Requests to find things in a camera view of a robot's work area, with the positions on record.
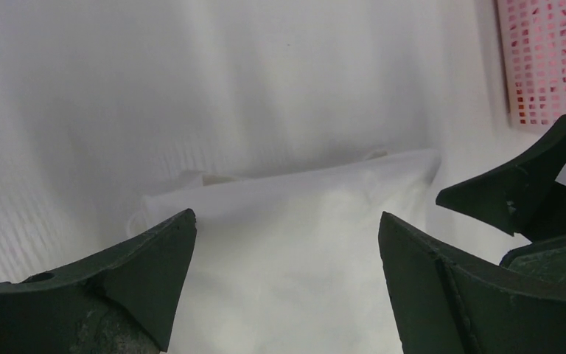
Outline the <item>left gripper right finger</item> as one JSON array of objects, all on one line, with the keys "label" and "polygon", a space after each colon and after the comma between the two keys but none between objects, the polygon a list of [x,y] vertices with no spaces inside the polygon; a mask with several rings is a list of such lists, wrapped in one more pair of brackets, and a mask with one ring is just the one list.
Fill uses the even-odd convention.
[{"label": "left gripper right finger", "polygon": [[502,268],[390,213],[378,242],[404,353],[566,353],[566,286]]}]

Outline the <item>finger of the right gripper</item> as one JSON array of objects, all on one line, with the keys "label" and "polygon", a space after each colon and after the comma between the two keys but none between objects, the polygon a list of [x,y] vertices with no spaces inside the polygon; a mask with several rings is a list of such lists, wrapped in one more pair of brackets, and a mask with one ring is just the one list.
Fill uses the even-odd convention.
[{"label": "finger of the right gripper", "polygon": [[500,261],[500,267],[566,286],[566,235],[513,249]]},{"label": "finger of the right gripper", "polygon": [[566,114],[525,152],[482,175],[441,190],[440,207],[531,242],[566,235]]}]

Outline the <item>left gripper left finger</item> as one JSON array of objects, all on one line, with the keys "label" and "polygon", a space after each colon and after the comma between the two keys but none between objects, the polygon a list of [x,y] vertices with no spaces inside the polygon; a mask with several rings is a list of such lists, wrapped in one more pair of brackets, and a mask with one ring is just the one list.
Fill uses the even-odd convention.
[{"label": "left gripper left finger", "polygon": [[0,282],[0,353],[163,353],[197,236],[186,209],[77,262]]}]

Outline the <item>white printed t-shirt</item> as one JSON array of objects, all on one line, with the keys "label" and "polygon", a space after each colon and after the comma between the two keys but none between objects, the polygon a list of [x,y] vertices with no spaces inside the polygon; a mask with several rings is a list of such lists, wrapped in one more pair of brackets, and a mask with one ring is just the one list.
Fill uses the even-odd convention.
[{"label": "white printed t-shirt", "polygon": [[189,172],[141,199],[130,236],[191,209],[197,239],[171,353],[400,353],[378,246],[425,224],[434,150],[270,178]]}]

